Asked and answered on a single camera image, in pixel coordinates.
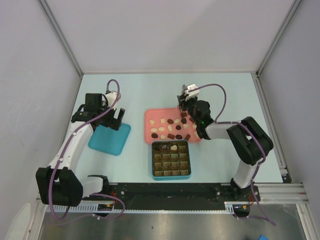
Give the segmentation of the pink tray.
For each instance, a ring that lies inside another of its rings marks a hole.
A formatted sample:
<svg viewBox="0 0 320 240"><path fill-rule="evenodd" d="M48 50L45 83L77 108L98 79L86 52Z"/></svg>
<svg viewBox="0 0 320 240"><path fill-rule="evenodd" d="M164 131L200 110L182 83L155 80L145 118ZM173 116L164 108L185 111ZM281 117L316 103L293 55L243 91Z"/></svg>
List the pink tray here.
<svg viewBox="0 0 320 240"><path fill-rule="evenodd" d="M180 116L177 108L156 108L149 109L144 113L144 141L150 145L155 141L171 141L186 140L190 143L200 142L201 139L196 132L196 124L187 113L185 117ZM156 128L157 132L151 132L152 128ZM152 134L156 133L158 138L152 138ZM168 134L174 135L174 139L168 138Z"/></svg>

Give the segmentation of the brown bar chocolate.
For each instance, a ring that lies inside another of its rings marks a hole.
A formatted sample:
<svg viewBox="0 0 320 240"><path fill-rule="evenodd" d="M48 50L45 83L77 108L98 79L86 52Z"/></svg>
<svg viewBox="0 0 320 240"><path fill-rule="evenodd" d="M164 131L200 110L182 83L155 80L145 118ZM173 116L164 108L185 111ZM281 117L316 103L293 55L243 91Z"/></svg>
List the brown bar chocolate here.
<svg viewBox="0 0 320 240"><path fill-rule="evenodd" d="M174 136L173 134L170 134L170 133L167 135L167 137L168 137L169 139L172 139L172 140L175 138L175 136Z"/></svg>

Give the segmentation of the teal box lid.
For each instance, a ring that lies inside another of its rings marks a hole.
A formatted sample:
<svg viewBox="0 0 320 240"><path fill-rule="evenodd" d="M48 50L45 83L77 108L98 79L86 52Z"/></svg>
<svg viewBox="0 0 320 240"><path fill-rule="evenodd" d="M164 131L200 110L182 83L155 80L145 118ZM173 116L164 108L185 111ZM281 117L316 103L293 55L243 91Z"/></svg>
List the teal box lid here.
<svg viewBox="0 0 320 240"><path fill-rule="evenodd" d="M131 132L131 126L123 123L119 130L99 125L88 142L88 147L92 150L119 156L126 144Z"/></svg>

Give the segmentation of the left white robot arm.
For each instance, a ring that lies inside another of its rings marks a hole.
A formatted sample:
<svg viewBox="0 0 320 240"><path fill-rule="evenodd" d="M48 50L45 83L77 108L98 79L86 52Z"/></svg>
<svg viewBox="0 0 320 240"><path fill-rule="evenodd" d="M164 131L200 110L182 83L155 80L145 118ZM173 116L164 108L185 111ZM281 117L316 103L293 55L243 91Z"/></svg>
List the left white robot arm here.
<svg viewBox="0 0 320 240"><path fill-rule="evenodd" d="M97 127L119 130L125 114L123 108L115 117L117 101L121 98L116 91L87 93L71 118L68 135L60 150L48 167L40 167L35 178L41 201L45 205L76 207L83 198L94 194L105 200L111 188L107 176L92 174L78 179L75 171L80 156Z"/></svg>

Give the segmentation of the white chocolate piece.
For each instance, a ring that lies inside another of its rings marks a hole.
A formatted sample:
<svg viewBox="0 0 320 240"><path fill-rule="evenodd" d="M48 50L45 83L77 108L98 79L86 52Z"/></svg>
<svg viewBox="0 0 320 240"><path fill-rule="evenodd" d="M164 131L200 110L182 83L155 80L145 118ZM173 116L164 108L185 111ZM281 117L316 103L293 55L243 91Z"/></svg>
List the white chocolate piece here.
<svg viewBox="0 0 320 240"><path fill-rule="evenodd" d="M171 148L170 148L172 151L176 151L178 149L178 147L176 145L173 145Z"/></svg>

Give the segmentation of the metal tongs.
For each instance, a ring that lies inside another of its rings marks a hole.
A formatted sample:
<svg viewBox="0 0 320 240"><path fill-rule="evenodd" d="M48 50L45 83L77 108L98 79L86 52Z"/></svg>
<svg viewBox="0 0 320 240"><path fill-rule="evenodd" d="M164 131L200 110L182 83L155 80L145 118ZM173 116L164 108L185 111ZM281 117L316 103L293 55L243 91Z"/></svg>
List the metal tongs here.
<svg viewBox="0 0 320 240"><path fill-rule="evenodd" d="M179 110L179 115L181 118L184 118L185 116L187 116L187 112L184 111L179 105L177 106L177 109Z"/></svg>

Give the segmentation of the teal chocolate box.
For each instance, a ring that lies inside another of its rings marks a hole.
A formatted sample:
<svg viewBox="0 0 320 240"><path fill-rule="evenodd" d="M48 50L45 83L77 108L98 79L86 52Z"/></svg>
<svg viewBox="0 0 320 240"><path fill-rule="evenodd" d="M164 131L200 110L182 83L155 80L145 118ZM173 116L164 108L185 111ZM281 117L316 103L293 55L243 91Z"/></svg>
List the teal chocolate box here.
<svg viewBox="0 0 320 240"><path fill-rule="evenodd" d="M162 146L169 146L164 151ZM154 141L151 144L151 173L156 181L187 180L192 175L189 143L186 140Z"/></svg>

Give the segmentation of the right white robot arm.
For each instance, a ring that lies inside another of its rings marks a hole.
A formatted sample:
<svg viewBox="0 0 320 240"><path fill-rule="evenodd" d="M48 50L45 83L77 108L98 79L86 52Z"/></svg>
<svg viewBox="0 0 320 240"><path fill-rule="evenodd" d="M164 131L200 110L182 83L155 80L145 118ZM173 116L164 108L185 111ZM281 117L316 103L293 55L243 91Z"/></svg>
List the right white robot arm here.
<svg viewBox="0 0 320 240"><path fill-rule="evenodd" d="M177 96L178 108L196 125L196 134L204 140L230 140L239 159L235 176L230 181L230 194L242 201L248 196L260 166L274 148L273 141L256 120L248 116L241 121L217 122L211 117L210 104L185 93Z"/></svg>

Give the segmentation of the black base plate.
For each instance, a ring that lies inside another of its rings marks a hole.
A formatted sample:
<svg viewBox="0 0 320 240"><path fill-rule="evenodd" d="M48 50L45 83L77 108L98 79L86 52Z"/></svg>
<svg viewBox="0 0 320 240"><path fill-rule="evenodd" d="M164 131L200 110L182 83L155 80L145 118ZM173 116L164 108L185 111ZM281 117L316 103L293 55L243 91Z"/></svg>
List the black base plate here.
<svg viewBox="0 0 320 240"><path fill-rule="evenodd" d="M115 193L125 206L204 210L225 202L239 205L253 196L260 199L258 187L253 189L235 192L228 183L111 183L106 193Z"/></svg>

